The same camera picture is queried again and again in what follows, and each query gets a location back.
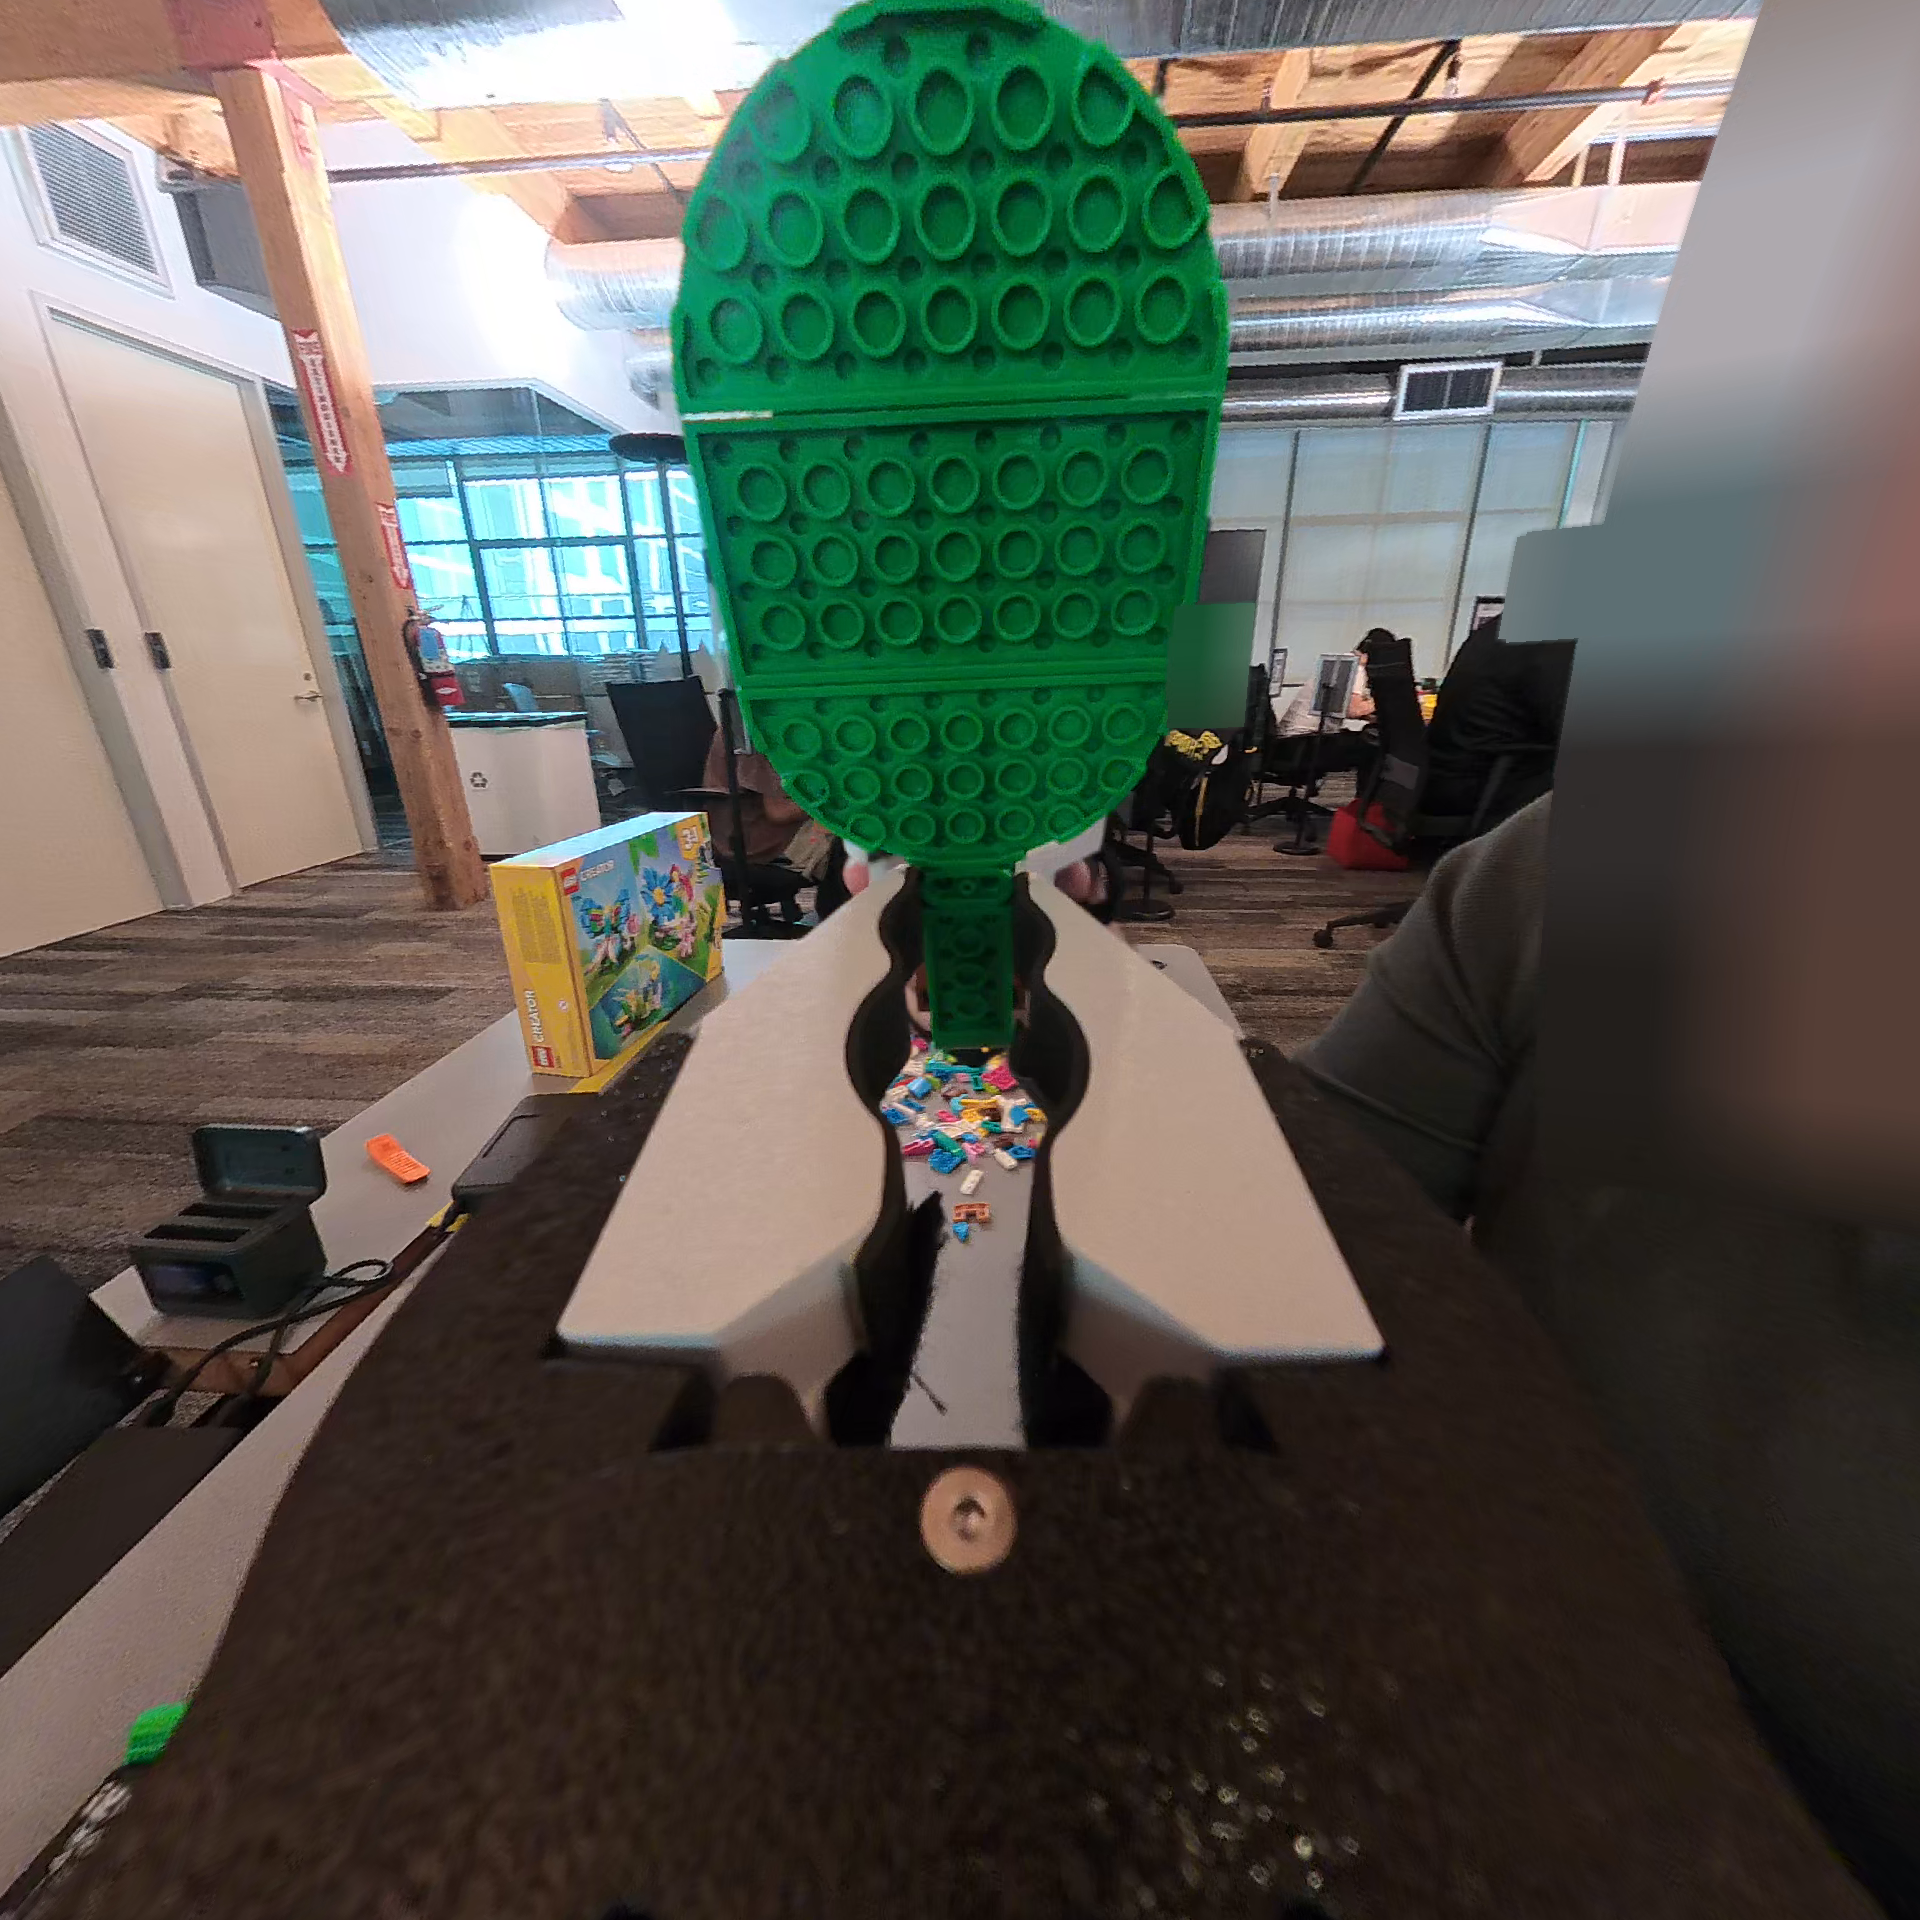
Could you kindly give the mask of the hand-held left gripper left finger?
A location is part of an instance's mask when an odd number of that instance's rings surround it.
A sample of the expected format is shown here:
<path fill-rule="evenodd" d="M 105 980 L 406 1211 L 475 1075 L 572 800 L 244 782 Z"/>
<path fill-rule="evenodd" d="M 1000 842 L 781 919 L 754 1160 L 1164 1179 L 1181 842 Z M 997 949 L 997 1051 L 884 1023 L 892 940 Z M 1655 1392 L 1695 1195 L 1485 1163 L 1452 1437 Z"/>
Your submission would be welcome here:
<path fill-rule="evenodd" d="M 878 1114 L 918 967 L 902 872 L 706 1017 L 558 1316 L 567 1359 L 774 1377 L 833 1445 L 892 1437 L 941 1237 Z"/>

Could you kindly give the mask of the green studded brick plate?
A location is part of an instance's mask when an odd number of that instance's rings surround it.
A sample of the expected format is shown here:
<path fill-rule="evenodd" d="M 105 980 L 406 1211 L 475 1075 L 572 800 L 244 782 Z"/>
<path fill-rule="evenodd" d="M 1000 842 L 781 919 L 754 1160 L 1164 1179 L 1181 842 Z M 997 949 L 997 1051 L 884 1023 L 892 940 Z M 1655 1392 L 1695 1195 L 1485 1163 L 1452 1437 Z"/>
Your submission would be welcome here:
<path fill-rule="evenodd" d="M 1016 1037 L 1016 868 L 1164 732 L 1227 286 L 1163 109 L 1030 4 L 861 4 L 730 114 L 668 319 L 754 749 L 921 875 L 930 1037 Z"/>

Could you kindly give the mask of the black flat device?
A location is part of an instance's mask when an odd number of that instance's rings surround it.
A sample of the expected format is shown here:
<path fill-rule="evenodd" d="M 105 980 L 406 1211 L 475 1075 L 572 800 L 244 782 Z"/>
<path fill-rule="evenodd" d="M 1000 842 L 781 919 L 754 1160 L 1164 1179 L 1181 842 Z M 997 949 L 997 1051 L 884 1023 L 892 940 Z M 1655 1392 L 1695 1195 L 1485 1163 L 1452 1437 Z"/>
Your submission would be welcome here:
<path fill-rule="evenodd" d="M 544 1152 L 558 1130 L 593 1096 L 574 1096 L 567 1091 L 524 1095 L 481 1146 L 472 1163 L 449 1183 L 452 1211 L 475 1211 L 492 1195 L 517 1187 Z"/>

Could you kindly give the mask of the yellow toy brick box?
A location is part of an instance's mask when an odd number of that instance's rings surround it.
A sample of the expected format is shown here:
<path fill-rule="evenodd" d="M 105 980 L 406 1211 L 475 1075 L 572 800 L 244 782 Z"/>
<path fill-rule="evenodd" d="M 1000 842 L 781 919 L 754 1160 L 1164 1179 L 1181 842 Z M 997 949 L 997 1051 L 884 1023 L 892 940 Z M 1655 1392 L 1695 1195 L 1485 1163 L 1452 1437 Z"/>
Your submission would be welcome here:
<path fill-rule="evenodd" d="M 703 809 L 642 815 L 486 875 L 534 1075 L 609 1075 L 720 976 L 728 906 Z"/>

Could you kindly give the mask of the pile of small colourful bricks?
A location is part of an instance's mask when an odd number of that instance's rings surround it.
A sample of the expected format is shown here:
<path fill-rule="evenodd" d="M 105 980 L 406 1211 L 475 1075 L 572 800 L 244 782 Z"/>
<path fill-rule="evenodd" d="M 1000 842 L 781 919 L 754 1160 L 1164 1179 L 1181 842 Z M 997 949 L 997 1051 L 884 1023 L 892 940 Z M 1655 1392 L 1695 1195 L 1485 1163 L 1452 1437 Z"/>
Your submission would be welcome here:
<path fill-rule="evenodd" d="M 1051 1106 L 1010 1047 L 909 1042 L 878 1100 L 911 1202 L 937 1202 L 942 1230 L 973 1246 L 1016 1222 L 1029 1198 Z"/>

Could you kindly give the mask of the person's grey sleeved right arm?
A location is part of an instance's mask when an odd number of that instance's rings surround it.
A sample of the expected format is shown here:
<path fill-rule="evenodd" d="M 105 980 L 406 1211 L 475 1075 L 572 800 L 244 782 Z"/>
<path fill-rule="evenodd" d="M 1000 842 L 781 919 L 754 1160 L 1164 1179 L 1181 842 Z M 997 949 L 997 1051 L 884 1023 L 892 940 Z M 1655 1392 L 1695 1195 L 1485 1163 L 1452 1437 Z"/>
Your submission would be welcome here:
<path fill-rule="evenodd" d="M 1296 1070 L 1490 1237 L 1535 1135 L 1552 797 L 1446 854 Z"/>

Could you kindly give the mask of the black and yellow bag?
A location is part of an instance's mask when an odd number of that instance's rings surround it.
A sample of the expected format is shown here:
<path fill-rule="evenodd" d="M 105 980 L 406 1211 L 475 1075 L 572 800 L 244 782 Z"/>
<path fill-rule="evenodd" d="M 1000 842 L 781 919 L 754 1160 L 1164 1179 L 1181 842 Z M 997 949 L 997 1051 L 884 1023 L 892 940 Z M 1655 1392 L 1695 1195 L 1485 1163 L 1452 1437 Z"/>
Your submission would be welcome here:
<path fill-rule="evenodd" d="M 1159 771 L 1173 840 L 1181 850 L 1209 854 L 1244 824 L 1251 804 L 1244 732 L 1164 732 Z"/>

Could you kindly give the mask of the white recycling bin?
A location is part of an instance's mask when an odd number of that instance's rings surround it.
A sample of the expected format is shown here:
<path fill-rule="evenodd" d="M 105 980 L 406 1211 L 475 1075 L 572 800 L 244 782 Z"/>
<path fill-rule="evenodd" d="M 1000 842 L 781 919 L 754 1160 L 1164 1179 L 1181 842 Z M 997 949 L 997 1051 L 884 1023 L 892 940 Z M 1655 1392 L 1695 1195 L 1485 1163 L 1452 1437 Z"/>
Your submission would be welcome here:
<path fill-rule="evenodd" d="M 446 713 L 483 860 L 567 842 L 603 825 L 578 710 Z"/>

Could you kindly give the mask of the black office chair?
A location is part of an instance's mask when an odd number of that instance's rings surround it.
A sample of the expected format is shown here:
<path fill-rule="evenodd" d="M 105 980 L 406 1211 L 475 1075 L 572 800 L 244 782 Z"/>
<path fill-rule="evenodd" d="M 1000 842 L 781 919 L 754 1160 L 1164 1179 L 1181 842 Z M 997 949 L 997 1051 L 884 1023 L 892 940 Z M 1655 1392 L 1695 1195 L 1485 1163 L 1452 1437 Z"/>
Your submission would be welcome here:
<path fill-rule="evenodd" d="M 645 815 L 687 815 L 720 793 L 708 782 L 714 713 L 703 681 L 607 682 L 603 694 Z"/>
<path fill-rule="evenodd" d="M 1399 825 L 1410 872 L 1505 824 L 1555 786 L 1570 699 L 1575 640 L 1505 643 L 1503 620 L 1477 628 L 1435 687 L 1432 713 L 1389 713 L 1356 800 Z"/>

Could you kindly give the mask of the black battery charger case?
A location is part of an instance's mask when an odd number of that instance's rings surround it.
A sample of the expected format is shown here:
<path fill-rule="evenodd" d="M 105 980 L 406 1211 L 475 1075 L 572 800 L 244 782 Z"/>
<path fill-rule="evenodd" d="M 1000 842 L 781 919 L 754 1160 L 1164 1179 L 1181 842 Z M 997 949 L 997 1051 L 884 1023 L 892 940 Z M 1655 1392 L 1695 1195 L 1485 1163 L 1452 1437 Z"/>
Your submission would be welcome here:
<path fill-rule="evenodd" d="M 130 1246 L 166 1316 L 254 1321 L 326 1277 L 312 1205 L 326 1193 L 311 1128 L 207 1124 L 188 1139 L 200 1195 Z"/>

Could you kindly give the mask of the black laptop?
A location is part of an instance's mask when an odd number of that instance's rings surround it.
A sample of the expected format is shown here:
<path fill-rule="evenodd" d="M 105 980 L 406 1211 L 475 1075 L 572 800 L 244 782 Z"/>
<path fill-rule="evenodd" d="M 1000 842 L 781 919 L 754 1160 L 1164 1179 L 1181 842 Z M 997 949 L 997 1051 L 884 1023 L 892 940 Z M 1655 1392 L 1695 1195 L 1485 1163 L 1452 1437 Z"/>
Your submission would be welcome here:
<path fill-rule="evenodd" d="M 242 1445 L 144 1425 L 160 1375 L 54 1261 L 2 1277 L 2 1668 Z"/>

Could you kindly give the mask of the white door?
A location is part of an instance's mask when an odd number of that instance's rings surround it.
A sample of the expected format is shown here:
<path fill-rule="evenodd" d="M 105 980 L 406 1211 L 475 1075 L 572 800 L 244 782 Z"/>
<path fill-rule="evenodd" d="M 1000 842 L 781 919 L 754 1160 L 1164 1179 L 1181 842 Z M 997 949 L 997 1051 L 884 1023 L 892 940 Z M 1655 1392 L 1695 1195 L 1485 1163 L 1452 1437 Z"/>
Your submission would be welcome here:
<path fill-rule="evenodd" d="M 41 329 L 228 884 L 364 854 L 262 382 L 77 313 Z"/>
<path fill-rule="evenodd" d="M 2 953 L 156 909 L 153 872 L 2 492 Z"/>

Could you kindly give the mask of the wooden support post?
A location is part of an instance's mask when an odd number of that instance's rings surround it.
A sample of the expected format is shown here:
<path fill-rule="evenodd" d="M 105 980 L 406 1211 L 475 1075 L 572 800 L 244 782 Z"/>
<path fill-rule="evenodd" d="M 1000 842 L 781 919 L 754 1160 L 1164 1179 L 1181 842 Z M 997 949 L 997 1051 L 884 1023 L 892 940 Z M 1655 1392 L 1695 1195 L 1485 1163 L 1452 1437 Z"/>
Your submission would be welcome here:
<path fill-rule="evenodd" d="M 417 595 L 320 132 L 311 104 L 272 62 L 215 72 L 213 84 L 287 340 L 421 893 L 431 909 L 469 909 L 486 900 L 486 865 L 446 719 L 409 649 Z"/>

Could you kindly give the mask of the silver ventilation duct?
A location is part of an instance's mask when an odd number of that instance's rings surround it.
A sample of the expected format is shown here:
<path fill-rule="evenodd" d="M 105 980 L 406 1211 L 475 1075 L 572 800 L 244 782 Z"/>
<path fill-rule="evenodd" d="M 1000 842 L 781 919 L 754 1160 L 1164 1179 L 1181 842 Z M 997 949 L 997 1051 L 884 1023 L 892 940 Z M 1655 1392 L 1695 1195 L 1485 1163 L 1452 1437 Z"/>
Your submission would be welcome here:
<path fill-rule="evenodd" d="M 1695 182 L 1211 208 L 1242 363 L 1648 340 Z"/>

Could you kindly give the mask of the white wall vent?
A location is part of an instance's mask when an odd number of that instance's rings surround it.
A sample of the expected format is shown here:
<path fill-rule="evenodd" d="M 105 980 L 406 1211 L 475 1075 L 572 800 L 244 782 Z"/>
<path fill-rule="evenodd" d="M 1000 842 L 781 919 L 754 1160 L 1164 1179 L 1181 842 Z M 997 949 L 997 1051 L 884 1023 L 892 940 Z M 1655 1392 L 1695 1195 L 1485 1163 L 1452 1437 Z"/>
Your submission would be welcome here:
<path fill-rule="evenodd" d="M 168 291 L 150 208 L 128 149 L 70 128 L 15 132 L 41 243 L 101 272 Z"/>

